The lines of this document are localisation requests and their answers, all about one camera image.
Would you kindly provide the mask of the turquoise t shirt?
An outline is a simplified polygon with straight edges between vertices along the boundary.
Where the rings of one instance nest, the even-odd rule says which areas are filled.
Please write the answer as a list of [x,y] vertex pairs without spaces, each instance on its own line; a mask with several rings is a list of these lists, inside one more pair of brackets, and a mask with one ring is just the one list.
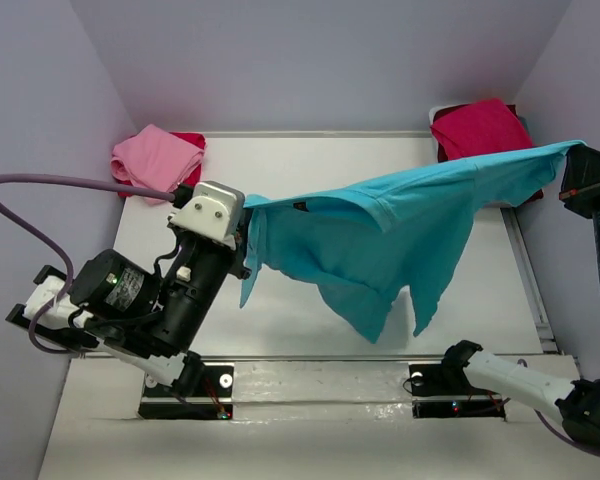
[[246,265],[316,285],[324,303],[369,342],[408,289],[421,333],[452,280],[475,214],[528,200],[556,178],[569,148],[560,142],[461,158],[282,200],[251,195]]

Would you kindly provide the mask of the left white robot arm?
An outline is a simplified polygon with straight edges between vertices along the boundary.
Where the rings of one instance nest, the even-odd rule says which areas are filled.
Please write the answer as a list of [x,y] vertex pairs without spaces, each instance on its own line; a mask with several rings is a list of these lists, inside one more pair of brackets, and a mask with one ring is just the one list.
[[204,363],[190,346],[227,276],[250,276],[245,266],[247,227],[240,223],[222,245],[176,227],[167,272],[152,271],[108,249],[86,262],[73,280],[46,265],[26,303],[7,322],[26,329],[47,301],[54,306],[35,326],[43,340],[70,353],[104,352],[142,370],[172,395],[196,391]]

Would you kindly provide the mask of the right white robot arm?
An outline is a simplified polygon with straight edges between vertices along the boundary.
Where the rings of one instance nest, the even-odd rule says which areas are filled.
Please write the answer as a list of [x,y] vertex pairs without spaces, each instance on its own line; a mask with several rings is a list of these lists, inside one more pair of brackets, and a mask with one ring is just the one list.
[[[593,221],[600,285],[600,151],[588,146],[568,150],[559,198],[567,210]],[[445,352],[441,367],[465,387],[494,391],[532,408],[546,427],[552,419],[562,427],[554,433],[560,440],[600,458],[600,379],[552,377],[467,340]]]

